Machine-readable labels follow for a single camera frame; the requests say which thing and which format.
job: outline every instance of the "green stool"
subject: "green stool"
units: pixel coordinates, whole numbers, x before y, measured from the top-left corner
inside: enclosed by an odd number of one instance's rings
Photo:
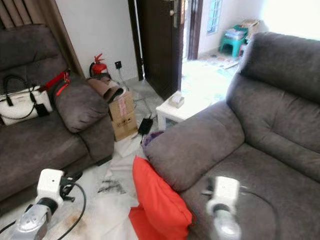
[[[241,45],[244,44],[246,41],[246,36],[248,34],[248,28],[242,28],[242,27],[239,27],[239,25],[236,25],[233,28],[238,31],[245,31],[244,37],[239,40],[234,40],[232,38],[228,38],[228,37],[223,36],[223,38],[221,40],[221,46],[220,46],[219,51],[222,52],[222,50],[224,49],[224,46],[226,44],[231,45],[232,46],[232,57],[236,58],[239,56]]]

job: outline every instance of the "cardboard box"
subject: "cardboard box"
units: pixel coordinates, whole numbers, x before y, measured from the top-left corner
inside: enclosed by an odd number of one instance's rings
[[[126,116],[112,121],[115,141],[118,142],[136,132],[138,132],[137,118],[135,111]]]
[[[109,104],[111,120],[118,120],[127,114],[134,112],[135,104],[132,94],[127,91],[120,99]]]

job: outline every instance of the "door handle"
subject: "door handle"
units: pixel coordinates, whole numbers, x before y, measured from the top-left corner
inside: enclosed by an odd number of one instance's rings
[[[177,29],[178,28],[178,7],[179,7],[179,0],[163,0],[165,2],[172,2],[173,1],[173,10],[170,10],[170,16],[173,16],[173,26]]]

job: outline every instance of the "gray fabric sofa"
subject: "gray fabric sofa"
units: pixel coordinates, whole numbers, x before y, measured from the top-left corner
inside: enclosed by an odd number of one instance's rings
[[[218,102],[146,147],[155,170],[197,216],[191,239],[216,239],[208,177],[227,176],[277,209],[278,239],[320,236],[320,42],[258,33]],[[244,240],[276,239],[272,208],[240,194]]]
[[[67,67],[46,26],[0,31],[0,82],[14,74],[42,86]],[[50,115],[0,126],[0,215],[35,196],[42,169],[72,175],[111,159],[114,135],[108,104],[75,73],[56,97],[63,84],[49,90],[54,108]],[[24,88],[10,81],[10,92]]]

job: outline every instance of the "sofa backrest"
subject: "sofa backrest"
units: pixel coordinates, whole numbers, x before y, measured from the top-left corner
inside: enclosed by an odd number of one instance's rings
[[[320,181],[320,41],[256,34],[227,103],[247,143]]]
[[[32,24],[0,31],[0,82],[18,75],[31,84],[43,85],[67,68],[50,29]],[[10,92],[24,89],[20,82],[8,85]]]

